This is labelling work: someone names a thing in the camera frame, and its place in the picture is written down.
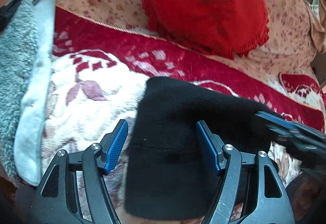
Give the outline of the black knit pants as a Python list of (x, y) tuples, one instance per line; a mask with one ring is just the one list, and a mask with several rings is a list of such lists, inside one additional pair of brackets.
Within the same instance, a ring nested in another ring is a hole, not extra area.
[(269, 108), (186, 81), (150, 78), (128, 146), (126, 212), (160, 221), (204, 216), (219, 178), (204, 163), (197, 123), (204, 121), (224, 143), (254, 154), (271, 144), (260, 111)]

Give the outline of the red heart-shaped ruffled pillow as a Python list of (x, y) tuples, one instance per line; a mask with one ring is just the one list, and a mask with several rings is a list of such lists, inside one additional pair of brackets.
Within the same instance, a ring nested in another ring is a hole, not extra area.
[(148, 28), (184, 47), (233, 59), (269, 39), (265, 0), (143, 0)]

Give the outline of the grey fluffy fleece garment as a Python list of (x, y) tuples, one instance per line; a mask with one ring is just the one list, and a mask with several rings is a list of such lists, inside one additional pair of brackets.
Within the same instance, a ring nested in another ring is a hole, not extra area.
[(55, 0), (9, 0), (1, 23), (1, 166), (14, 185), (41, 180)]

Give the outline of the red and white plush blanket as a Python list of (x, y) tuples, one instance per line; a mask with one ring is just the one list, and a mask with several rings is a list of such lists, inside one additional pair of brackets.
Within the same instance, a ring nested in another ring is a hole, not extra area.
[(309, 73), (257, 80), (197, 52), (115, 30), (59, 8), (53, 50), (41, 144), (43, 169), (59, 149), (84, 150), (120, 119), (132, 125), (146, 81), (156, 76), (252, 99), (287, 120), (325, 129), (322, 93)]

